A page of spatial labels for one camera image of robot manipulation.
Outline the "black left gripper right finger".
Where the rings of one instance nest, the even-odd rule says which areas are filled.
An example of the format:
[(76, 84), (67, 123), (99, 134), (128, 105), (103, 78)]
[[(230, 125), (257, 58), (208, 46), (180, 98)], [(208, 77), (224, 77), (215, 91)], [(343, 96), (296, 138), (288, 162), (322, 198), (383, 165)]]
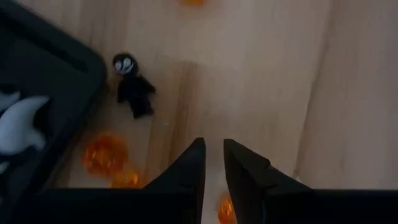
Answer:
[(223, 151), (238, 224), (398, 224), (398, 190), (312, 189), (233, 139)]

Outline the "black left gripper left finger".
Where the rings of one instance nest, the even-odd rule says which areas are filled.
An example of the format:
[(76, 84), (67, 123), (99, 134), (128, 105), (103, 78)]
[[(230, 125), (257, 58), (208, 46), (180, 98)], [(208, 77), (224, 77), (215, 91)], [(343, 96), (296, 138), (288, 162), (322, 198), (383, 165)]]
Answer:
[(205, 163), (205, 140), (196, 138), (142, 189), (45, 190), (6, 224), (200, 224)]

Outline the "black reaper decoration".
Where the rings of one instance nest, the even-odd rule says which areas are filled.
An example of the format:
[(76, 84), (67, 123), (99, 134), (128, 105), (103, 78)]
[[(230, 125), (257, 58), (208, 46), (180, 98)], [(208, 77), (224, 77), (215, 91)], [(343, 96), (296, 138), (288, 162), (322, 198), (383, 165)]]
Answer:
[(150, 95), (156, 88), (140, 74), (138, 61), (129, 53), (123, 52), (113, 58), (114, 71), (121, 77), (116, 101), (128, 102), (134, 119), (154, 114)]

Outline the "black slotted plastic basket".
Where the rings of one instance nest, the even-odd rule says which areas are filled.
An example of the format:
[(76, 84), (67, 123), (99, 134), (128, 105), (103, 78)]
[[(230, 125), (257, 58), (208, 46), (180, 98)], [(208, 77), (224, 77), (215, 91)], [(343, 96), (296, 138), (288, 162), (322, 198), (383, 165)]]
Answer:
[(46, 183), (104, 93), (103, 59), (70, 35), (11, 0), (0, 0), (0, 85), (23, 96), (47, 96), (35, 122), (47, 135), (46, 147), (18, 156), (0, 175), (0, 224)]

